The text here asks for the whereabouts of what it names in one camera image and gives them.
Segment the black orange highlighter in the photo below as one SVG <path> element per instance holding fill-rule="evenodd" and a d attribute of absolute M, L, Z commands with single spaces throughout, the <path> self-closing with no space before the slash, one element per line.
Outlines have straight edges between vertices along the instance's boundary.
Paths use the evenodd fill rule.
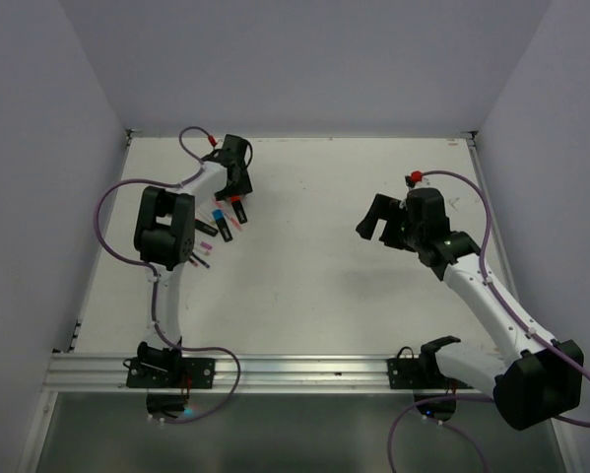
<path fill-rule="evenodd" d="M 241 225 L 248 222 L 245 209 L 243 207 L 242 199 L 239 196 L 233 196 L 230 199 L 231 206 L 235 212 L 236 218 Z"/>

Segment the black blue highlighter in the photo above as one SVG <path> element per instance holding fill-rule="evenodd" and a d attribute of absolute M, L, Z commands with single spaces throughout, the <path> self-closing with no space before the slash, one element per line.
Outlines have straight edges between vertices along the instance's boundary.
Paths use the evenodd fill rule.
<path fill-rule="evenodd" d="M 224 242 L 232 241 L 232 235 L 225 214 L 216 209 L 212 212 L 213 219 Z"/>

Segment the pink translucent highlighter pen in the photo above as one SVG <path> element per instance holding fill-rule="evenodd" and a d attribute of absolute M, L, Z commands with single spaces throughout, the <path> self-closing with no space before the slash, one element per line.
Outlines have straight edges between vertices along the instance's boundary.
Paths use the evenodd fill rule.
<path fill-rule="evenodd" d="M 219 202 L 217 200 L 213 200 L 213 204 L 215 205 L 214 210 L 220 209 L 225 214 L 225 217 L 227 219 L 227 223 L 229 224 L 229 228 L 234 228 L 238 232 L 242 232 L 241 224 L 238 222 L 238 220 L 231 213 L 229 213 L 226 210 L 225 206 L 221 202 Z"/>

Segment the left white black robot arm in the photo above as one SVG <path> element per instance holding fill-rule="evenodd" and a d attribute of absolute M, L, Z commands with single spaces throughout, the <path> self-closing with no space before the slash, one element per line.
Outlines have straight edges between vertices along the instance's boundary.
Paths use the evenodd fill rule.
<path fill-rule="evenodd" d="M 240 227 L 248 222 L 242 198 L 252 192 L 248 167 L 253 148 L 248 140 L 230 134 L 212 146 L 194 180 L 149 185 L 142 193 L 133 242 L 140 261 L 151 270 L 151 296 L 146 335 L 136 357 L 127 362 L 131 388 L 187 392 L 213 387 L 215 361 L 183 356 L 180 283 L 184 266 L 199 260 L 194 251 L 197 207 L 216 204 L 213 219 L 226 242 L 232 240 L 229 224 Z"/>

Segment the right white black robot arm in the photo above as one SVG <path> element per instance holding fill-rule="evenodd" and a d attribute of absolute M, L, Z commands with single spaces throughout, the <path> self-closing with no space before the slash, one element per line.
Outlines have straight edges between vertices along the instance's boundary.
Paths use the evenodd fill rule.
<path fill-rule="evenodd" d="M 445 202 L 435 188 L 415 188 L 404 200 L 383 194 L 373 198 L 357 225 L 371 239 L 378 222 L 387 247 L 414 252 L 437 279 L 477 317 L 499 350 L 487 355 L 448 335 L 426 342 L 415 373 L 437 387 L 456 379 L 492 399 L 504 421 L 517 431 L 578 407 L 584 356 L 572 341 L 560 342 L 503 288 L 481 251 L 465 232 L 454 231 Z"/>

